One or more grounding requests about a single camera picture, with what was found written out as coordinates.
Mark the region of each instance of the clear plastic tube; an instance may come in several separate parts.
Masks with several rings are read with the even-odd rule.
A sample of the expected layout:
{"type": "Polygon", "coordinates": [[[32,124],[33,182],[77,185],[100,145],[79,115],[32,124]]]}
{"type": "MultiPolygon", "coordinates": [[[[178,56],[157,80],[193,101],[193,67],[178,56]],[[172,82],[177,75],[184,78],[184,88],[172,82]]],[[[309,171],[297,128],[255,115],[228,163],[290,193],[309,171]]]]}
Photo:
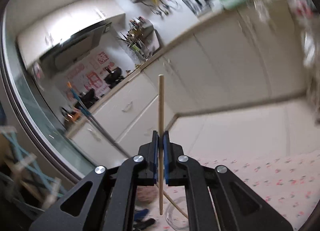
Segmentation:
{"type": "MultiPolygon", "coordinates": [[[[174,202],[182,209],[185,209],[185,212],[187,211],[186,197],[179,197],[175,199],[174,202]]],[[[165,220],[167,221],[168,225],[176,231],[189,231],[188,219],[185,218],[179,211],[177,211],[172,204],[169,204],[167,207],[165,212],[165,220]]]]}

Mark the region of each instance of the upper cabinet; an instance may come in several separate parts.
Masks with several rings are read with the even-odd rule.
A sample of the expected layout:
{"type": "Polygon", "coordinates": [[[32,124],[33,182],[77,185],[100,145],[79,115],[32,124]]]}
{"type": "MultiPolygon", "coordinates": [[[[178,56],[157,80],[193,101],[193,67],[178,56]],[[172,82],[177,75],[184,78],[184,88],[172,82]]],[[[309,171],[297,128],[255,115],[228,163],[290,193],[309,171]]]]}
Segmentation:
{"type": "Polygon", "coordinates": [[[266,4],[270,19],[263,22],[254,6],[239,13],[263,57],[271,96],[281,97],[306,89],[302,66],[300,30],[295,26],[286,0],[266,4]]]}
{"type": "Polygon", "coordinates": [[[52,42],[43,21],[37,21],[20,33],[18,45],[23,64],[26,68],[30,67],[37,58],[52,48],[52,42]]]}
{"type": "Polygon", "coordinates": [[[17,42],[28,69],[52,47],[103,20],[118,22],[124,11],[113,0],[80,0],[58,9],[18,35],[17,42]]]}
{"type": "Polygon", "coordinates": [[[267,75],[262,57],[236,11],[226,13],[221,20],[195,33],[195,37],[229,91],[231,104],[268,98],[267,75]]]}

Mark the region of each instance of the silver screw head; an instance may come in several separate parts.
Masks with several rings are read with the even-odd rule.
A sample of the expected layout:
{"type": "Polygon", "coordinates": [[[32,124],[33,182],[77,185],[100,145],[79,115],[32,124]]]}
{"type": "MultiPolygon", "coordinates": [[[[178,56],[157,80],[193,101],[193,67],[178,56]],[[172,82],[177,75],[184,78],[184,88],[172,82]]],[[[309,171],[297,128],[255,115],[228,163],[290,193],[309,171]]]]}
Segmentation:
{"type": "Polygon", "coordinates": [[[101,173],[104,173],[106,171],[106,168],[103,167],[103,166],[98,166],[95,168],[94,170],[96,172],[96,174],[101,174],[101,173]]]}
{"type": "Polygon", "coordinates": [[[188,158],[188,156],[186,156],[186,155],[180,155],[180,156],[178,157],[178,161],[180,161],[180,162],[186,162],[188,159],[189,159],[189,158],[188,158]]]}
{"type": "Polygon", "coordinates": [[[226,173],[227,172],[227,167],[220,165],[220,166],[217,167],[217,171],[219,173],[226,173]]]}
{"type": "Polygon", "coordinates": [[[134,160],[135,162],[141,162],[141,161],[144,160],[144,157],[141,156],[141,155],[137,155],[137,156],[134,156],[134,157],[133,157],[133,160],[134,160]]]}

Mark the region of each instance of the white cabinet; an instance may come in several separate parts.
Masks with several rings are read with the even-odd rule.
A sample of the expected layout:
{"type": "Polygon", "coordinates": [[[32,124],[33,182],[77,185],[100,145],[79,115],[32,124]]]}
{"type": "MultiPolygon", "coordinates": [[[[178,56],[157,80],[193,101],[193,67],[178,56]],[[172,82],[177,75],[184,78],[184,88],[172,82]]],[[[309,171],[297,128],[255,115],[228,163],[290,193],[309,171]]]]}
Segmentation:
{"type": "Polygon", "coordinates": [[[229,104],[226,84],[219,71],[192,35],[164,54],[171,69],[186,90],[195,98],[200,109],[215,109],[229,104]]]}
{"type": "Polygon", "coordinates": [[[93,8],[112,22],[119,22],[124,11],[113,0],[91,0],[93,8]]]}
{"type": "Polygon", "coordinates": [[[155,97],[153,85],[141,73],[95,111],[94,116],[116,139],[155,97]]]}
{"type": "MultiPolygon", "coordinates": [[[[167,104],[164,105],[164,128],[172,120],[174,114],[167,104]]],[[[158,97],[143,111],[133,125],[117,140],[131,156],[137,155],[139,147],[152,140],[153,131],[158,125],[158,97]]]]}
{"type": "Polygon", "coordinates": [[[306,89],[300,32],[292,20],[286,0],[266,4],[270,20],[262,22],[254,7],[239,11],[262,54],[272,97],[300,93],[306,89]]]}
{"type": "Polygon", "coordinates": [[[27,68],[52,47],[42,20],[20,33],[17,41],[23,63],[27,68]]]}
{"type": "Polygon", "coordinates": [[[195,34],[235,105],[269,95],[262,58],[241,21],[237,12],[226,14],[220,22],[195,34]]]}
{"type": "Polygon", "coordinates": [[[118,22],[123,15],[113,0],[80,0],[48,14],[18,35],[25,67],[74,33],[102,20],[118,22]]]}
{"type": "Polygon", "coordinates": [[[96,11],[92,0],[81,0],[73,3],[67,6],[67,11],[75,23],[78,24],[77,31],[104,20],[104,16],[96,11]]]}
{"type": "Polygon", "coordinates": [[[113,168],[126,160],[126,157],[111,146],[104,136],[89,123],[86,123],[72,140],[78,149],[97,165],[113,168]]]}
{"type": "Polygon", "coordinates": [[[158,75],[164,75],[164,100],[175,114],[198,110],[199,105],[164,57],[148,65],[143,72],[155,91],[158,89],[158,75]]]}
{"type": "Polygon", "coordinates": [[[43,18],[43,24],[53,46],[70,38],[76,31],[75,21],[65,9],[60,9],[43,18]]]}

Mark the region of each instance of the cable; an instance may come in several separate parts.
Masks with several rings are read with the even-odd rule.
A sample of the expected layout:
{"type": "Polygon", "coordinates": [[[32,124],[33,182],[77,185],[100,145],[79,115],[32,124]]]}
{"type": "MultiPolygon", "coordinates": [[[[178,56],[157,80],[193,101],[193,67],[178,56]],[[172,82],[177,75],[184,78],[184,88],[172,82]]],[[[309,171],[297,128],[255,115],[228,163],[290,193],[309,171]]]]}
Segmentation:
{"type": "Polygon", "coordinates": [[[159,10],[157,10],[153,5],[149,5],[149,4],[146,4],[146,3],[144,3],[144,2],[141,2],[141,3],[142,3],[143,5],[146,5],[146,6],[150,7],[150,8],[151,8],[151,11],[152,11],[154,14],[161,16],[161,12],[160,12],[159,10]]]}
{"type": "Polygon", "coordinates": [[[166,9],[169,9],[169,8],[172,8],[172,9],[175,9],[175,10],[177,10],[178,8],[179,8],[179,4],[178,4],[178,2],[175,0],[175,2],[176,2],[176,4],[177,4],[177,8],[175,8],[175,7],[172,7],[172,6],[170,6],[170,5],[168,5],[168,4],[165,4],[162,0],[159,0],[160,2],[161,2],[161,4],[166,8],[166,9]]]}

